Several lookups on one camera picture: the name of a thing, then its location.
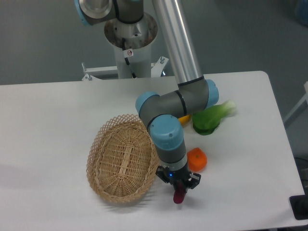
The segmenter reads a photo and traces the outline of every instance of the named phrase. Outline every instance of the gray floor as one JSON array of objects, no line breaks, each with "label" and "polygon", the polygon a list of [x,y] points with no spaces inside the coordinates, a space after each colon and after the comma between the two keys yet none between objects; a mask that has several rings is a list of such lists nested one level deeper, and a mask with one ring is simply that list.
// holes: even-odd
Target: gray floor
[{"label": "gray floor", "polygon": [[[156,17],[151,1],[145,10]],[[265,71],[282,117],[304,95],[308,27],[296,0],[183,0],[204,73]],[[78,81],[87,67],[115,65],[103,24],[84,27],[72,0],[0,2],[0,85]],[[152,59],[167,55],[162,35]],[[308,109],[287,129],[294,155],[308,158]]]}]

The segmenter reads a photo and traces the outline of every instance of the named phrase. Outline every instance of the oval basket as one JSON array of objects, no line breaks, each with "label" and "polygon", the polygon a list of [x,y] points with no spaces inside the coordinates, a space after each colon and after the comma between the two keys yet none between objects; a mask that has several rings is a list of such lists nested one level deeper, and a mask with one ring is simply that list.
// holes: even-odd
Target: oval basket
[{"label": "oval basket", "polygon": [[120,115],[98,132],[87,163],[91,188],[103,199],[124,203],[139,199],[155,178],[159,159],[136,115]]}]

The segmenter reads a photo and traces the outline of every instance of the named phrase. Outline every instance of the green vegetable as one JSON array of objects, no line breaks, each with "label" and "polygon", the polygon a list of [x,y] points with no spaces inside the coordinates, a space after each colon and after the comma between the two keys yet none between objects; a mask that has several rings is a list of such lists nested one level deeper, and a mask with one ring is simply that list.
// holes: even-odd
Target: green vegetable
[{"label": "green vegetable", "polygon": [[235,102],[228,100],[220,105],[214,105],[203,111],[193,114],[193,129],[200,135],[209,135],[219,126],[223,117],[234,113]]}]

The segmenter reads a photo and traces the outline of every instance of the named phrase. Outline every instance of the silver arm tube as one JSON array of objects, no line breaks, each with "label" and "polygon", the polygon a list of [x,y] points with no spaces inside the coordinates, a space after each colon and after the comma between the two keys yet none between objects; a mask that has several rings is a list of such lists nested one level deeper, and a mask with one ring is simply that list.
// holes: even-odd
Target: silver arm tube
[{"label": "silver arm tube", "polygon": [[153,0],[178,84],[200,77],[197,56],[180,0]]}]

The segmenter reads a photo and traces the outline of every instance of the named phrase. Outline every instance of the table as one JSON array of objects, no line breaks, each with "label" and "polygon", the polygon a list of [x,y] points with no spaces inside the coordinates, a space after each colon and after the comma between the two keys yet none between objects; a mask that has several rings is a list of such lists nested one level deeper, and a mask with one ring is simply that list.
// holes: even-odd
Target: table
[{"label": "table", "polygon": [[187,149],[208,158],[200,184],[181,205],[156,178],[141,201],[104,202],[86,162],[100,127],[136,114],[148,90],[177,89],[174,77],[0,86],[0,227],[24,231],[235,231],[306,225],[289,197],[303,194],[282,119],[264,72],[206,75],[237,114],[209,136],[185,129]]}]

